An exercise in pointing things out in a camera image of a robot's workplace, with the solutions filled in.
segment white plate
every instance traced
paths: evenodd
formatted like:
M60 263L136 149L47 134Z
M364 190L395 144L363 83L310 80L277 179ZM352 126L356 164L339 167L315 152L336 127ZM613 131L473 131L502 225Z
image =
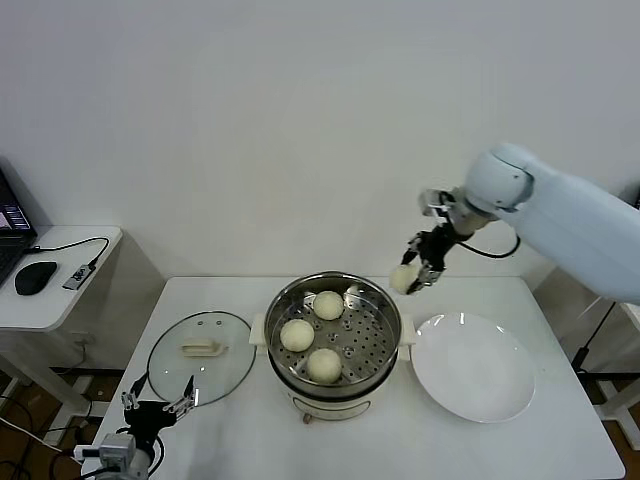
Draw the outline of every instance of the white plate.
M436 315L418 330L411 362L444 408L481 423L515 418L531 403L529 353L504 328L469 313Z

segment glass lid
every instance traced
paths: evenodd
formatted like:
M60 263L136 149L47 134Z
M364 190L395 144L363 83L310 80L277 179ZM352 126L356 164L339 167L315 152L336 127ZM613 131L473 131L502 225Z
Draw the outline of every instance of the glass lid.
M156 342L149 355L149 385L160 398L173 402L193 375L196 406L227 396L245 379L256 356L249 344L251 328L227 312L201 312L176 323Z

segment small white table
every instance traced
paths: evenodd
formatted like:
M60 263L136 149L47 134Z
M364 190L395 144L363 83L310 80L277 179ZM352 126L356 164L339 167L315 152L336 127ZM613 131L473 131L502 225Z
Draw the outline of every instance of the small white table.
M12 333L49 332L59 327L109 258L120 241L122 232L118 227L111 226L36 227L36 231L39 236L34 245L42 248L59 247L91 237L109 239L109 246L100 256L96 270L78 290L66 290L62 285L78 267L89 263L100 252L104 247L103 241L96 240L57 252L26 255L12 275L0 285L0 368L14 377L4 394L8 396L18 381L35 381L62 402L63 406L51 425L51 428L60 428L67 425L71 416L87 413L89 401L82 393L88 387L91 377L80 377L71 387L42 363L34 352L21 345ZM14 286L16 274L31 263L45 261L58 263L56 272L45 288L36 295L18 295ZM92 415L100 416L106 406L106 402L94 402ZM50 432L45 440L55 444L63 433Z
M173 278L140 338L118 391L146 368L162 333L183 317L226 310L253 321L291 278ZM373 278L387 287L386 278ZM395 295L416 325L437 313L473 312L509 329L536 365L537 391L518 418L482 425L438 405L399 362L377 403L341 422L314 421L285 399L268 360L258 356L227 398L196 408L161 432L160 479L349 478L603 479L625 469L528 288L519 278L442 278L414 297ZM157 400L147 386L143 399ZM98 430L124 426L116 395ZM88 460L83 473L99 467Z

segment pot handle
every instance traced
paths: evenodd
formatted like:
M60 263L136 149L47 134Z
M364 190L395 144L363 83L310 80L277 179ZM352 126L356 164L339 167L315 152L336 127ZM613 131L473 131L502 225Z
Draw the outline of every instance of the pot handle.
M398 359L404 362L411 360L409 349L416 343L416 327L413 325L413 315L400 314L402 322L402 332L398 343Z
M264 313L254 315L251 333L249 334L249 343L256 346L257 355L266 355L268 352L267 342L264 338L264 319Z

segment computer mouse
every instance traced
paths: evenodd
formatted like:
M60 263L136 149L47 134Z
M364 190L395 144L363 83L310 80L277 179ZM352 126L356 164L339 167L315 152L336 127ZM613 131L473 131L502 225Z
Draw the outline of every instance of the computer mouse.
M57 268L56 262L27 265L16 274L16 292L18 295L35 295L45 287Z

